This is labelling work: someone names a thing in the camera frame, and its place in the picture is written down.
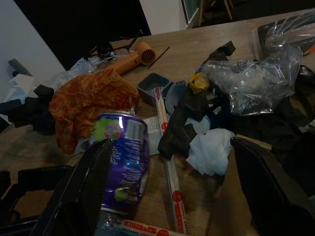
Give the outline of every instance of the hair dryer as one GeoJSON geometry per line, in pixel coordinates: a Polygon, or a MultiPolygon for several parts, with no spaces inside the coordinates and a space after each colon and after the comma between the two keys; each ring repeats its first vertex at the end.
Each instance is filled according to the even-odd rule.
{"type": "Polygon", "coordinates": [[[136,68],[140,64],[150,65],[156,58],[156,53],[153,48],[147,43],[138,43],[136,52],[129,56],[118,60],[116,63],[108,66],[109,69],[114,69],[119,75],[136,68]]]}

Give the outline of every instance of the white tissue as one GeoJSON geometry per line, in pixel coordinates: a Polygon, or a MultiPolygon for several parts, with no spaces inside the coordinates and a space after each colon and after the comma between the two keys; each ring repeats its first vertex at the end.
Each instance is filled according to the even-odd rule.
{"type": "Polygon", "coordinates": [[[205,135],[197,134],[190,143],[187,162],[202,175],[225,175],[234,133],[226,129],[212,129],[205,135]]]}

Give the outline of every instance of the floor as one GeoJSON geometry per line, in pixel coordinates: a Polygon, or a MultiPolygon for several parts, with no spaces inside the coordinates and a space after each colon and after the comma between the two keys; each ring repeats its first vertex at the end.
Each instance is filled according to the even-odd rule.
{"type": "MultiPolygon", "coordinates": [[[[276,15],[315,7],[315,0],[232,0],[232,21],[276,15]]],[[[213,6],[206,7],[202,26],[231,22],[223,0],[216,0],[213,6]]]]}

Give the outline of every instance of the can label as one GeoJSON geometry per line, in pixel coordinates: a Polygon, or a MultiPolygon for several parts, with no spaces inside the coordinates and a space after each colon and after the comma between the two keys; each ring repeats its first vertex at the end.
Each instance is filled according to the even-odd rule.
{"type": "Polygon", "coordinates": [[[92,130],[92,143],[114,140],[102,209],[128,213],[139,203],[149,170],[146,123],[126,114],[101,114],[92,130]]]}

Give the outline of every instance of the table surface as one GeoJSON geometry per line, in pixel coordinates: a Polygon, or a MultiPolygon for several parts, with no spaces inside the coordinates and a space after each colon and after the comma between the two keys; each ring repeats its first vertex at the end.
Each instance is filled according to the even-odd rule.
{"type": "MultiPolygon", "coordinates": [[[[153,72],[174,82],[188,81],[190,74],[199,67],[212,51],[230,40],[236,48],[236,51],[230,57],[231,59],[254,59],[253,29],[296,13],[139,38],[137,42],[147,42],[156,50],[157,55],[168,46],[170,46],[170,49],[150,69],[140,66],[125,74],[123,78],[134,87],[137,87],[141,80],[153,72]]],[[[125,44],[126,41],[119,41],[114,42],[113,46],[125,44]]],[[[137,114],[142,118],[148,118],[156,116],[157,112],[153,107],[140,103],[137,114]]],[[[54,136],[40,135],[32,131],[31,126],[20,128],[10,126],[0,134],[1,170],[11,172],[12,183],[17,181],[19,170],[56,165],[75,165],[80,157],[80,155],[74,157],[63,155],[57,147],[54,136]]],[[[185,172],[184,162],[177,159],[176,163],[180,187],[184,195],[190,234],[196,236],[207,235],[211,212],[223,178],[202,176],[199,173],[188,175],[185,172]]],[[[46,199],[49,199],[50,194],[43,193],[46,199]]],[[[22,217],[40,213],[42,206],[36,207],[36,204],[47,202],[43,198],[37,200],[28,197],[28,199],[32,201],[32,209],[25,209],[27,204],[24,204],[22,200],[22,203],[17,205],[17,209],[22,212],[22,217]]],[[[151,156],[147,188],[134,219],[166,229],[173,228],[166,170],[163,159],[158,155],[151,156]]]]}

